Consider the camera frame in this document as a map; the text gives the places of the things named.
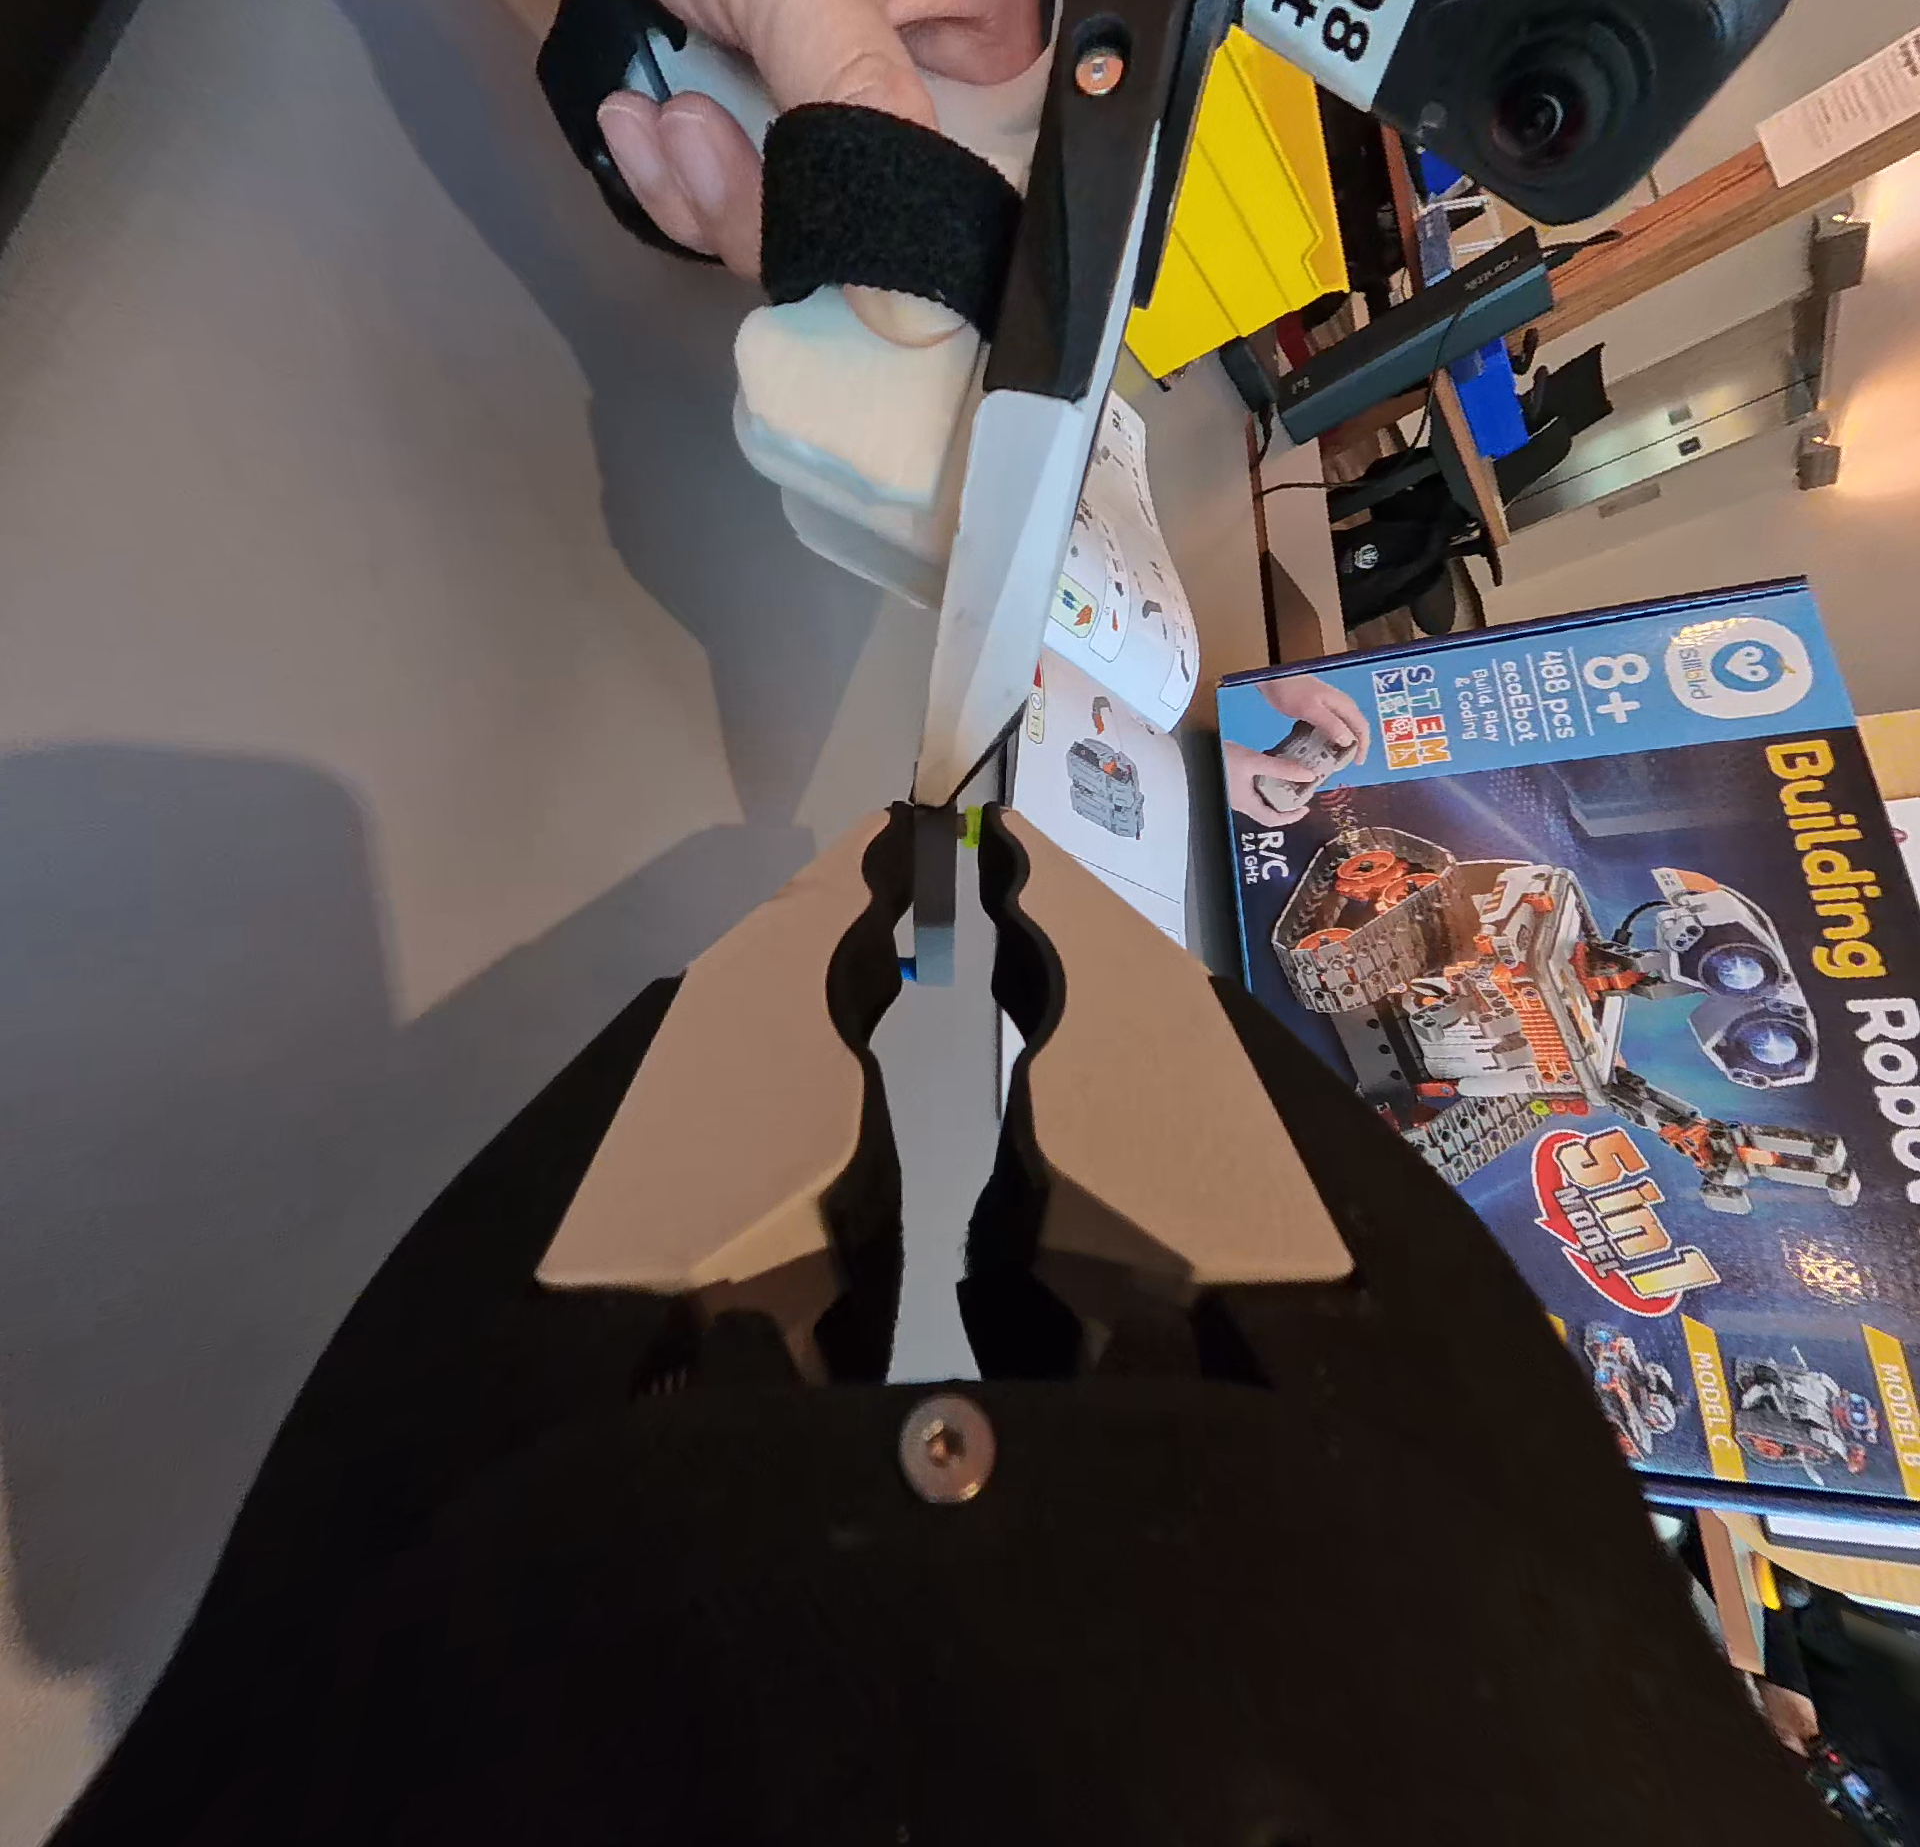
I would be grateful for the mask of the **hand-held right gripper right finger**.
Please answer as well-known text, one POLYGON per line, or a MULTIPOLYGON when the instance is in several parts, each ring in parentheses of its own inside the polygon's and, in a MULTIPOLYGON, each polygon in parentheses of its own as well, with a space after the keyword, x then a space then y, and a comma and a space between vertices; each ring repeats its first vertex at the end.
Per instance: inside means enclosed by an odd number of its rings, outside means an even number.
POLYGON ((960 1310, 979 1364, 1185 1362, 1221 1292, 1354 1256, 1223 986, 1010 807, 982 815, 991 992, 1017 1038, 960 1310))

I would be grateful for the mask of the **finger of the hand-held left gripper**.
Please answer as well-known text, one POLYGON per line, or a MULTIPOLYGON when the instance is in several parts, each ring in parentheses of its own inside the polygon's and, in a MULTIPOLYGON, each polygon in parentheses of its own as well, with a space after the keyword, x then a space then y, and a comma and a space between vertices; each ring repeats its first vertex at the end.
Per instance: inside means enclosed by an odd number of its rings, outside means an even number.
POLYGON ((1023 707, 1079 489, 1095 397, 998 389, 971 419, 911 801, 952 801, 1023 707))

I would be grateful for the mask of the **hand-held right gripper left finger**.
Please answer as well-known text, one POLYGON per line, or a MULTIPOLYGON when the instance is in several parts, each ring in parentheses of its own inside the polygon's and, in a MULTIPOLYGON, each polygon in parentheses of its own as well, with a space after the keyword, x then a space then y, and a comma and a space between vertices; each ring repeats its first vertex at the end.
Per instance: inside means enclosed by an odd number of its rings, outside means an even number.
POLYGON ((866 815, 700 953, 538 1280, 771 1320, 809 1378, 884 1378, 900 1150, 872 1040, 902 988, 903 809, 866 815))

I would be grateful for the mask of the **dark grey angled building beam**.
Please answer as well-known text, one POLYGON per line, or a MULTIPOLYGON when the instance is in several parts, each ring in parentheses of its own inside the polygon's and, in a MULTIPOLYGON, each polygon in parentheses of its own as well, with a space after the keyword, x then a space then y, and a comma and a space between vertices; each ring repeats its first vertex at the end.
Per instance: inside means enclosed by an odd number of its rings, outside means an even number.
POLYGON ((955 803, 910 809, 910 953, 919 986, 954 984, 958 811, 955 803))

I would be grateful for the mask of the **person's left hand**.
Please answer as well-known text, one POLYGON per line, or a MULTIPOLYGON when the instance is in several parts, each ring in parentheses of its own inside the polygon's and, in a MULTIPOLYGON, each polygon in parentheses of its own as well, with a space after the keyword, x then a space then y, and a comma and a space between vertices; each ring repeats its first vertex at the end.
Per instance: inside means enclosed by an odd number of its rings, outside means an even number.
MULTIPOLYGON (((658 0, 745 57, 777 109, 845 103, 934 127, 928 79, 998 85, 1043 53, 1041 0, 658 0)), ((646 217, 679 249, 760 279, 761 163, 702 93, 616 91, 597 127, 646 217)))

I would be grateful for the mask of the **yellow plastic bin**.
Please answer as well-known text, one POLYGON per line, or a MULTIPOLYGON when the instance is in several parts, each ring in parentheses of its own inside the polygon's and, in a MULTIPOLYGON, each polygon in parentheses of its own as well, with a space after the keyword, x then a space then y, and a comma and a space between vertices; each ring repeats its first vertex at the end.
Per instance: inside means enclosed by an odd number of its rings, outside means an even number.
POLYGON ((1211 57, 1164 257, 1123 343, 1164 379, 1348 287, 1314 81, 1230 29, 1211 57))

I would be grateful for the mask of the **open instruction booklet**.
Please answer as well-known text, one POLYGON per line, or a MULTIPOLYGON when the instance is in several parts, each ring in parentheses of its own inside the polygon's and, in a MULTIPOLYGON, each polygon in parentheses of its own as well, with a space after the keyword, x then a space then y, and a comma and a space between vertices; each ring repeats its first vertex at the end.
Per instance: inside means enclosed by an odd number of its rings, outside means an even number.
POLYGON ((1190 805, 1176 729, 1198 673, 1143 421, 1109 393, 1012 743, 1007 803, 1176 943, 1188 939, 1190 805))

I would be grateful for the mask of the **dark grey case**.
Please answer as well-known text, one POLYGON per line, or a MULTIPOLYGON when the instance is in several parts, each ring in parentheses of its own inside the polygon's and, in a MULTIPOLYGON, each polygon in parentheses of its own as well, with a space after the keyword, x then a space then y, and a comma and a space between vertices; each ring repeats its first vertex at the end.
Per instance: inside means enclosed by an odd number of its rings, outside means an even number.
POLYGON ((1524 227, 1286 373, 1278 425, 1291 445, 1306 445, 1381 401, 1426 389, 1430 375, 1551 303, 1537 231, 1524 227))

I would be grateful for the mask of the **blue robot kit box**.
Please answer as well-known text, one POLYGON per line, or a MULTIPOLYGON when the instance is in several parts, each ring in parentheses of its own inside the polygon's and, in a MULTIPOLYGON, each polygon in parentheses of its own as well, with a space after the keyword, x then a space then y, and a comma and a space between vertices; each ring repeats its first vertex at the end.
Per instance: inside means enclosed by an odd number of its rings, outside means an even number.
POLYGON ((1916 1516, 1918 915, 1799 577, 1216 685, 1248 990, 1628 1462, 1916 1516))

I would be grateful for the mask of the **black backpack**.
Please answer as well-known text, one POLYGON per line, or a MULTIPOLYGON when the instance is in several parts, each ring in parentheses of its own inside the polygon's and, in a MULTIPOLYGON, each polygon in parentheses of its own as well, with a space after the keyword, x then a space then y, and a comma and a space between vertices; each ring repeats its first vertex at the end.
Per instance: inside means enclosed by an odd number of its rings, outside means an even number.
POLYGON ((1325 491, 1342 625, 1356 631, 1410 611, 1426 633, 1445 633, 1454 613, 1431 605, 1452 589, 1452 563, 1480 557, 1504 583, 1498 547, 1448 483, 1430 445, 1383 455, 1354 481, 1325 491))

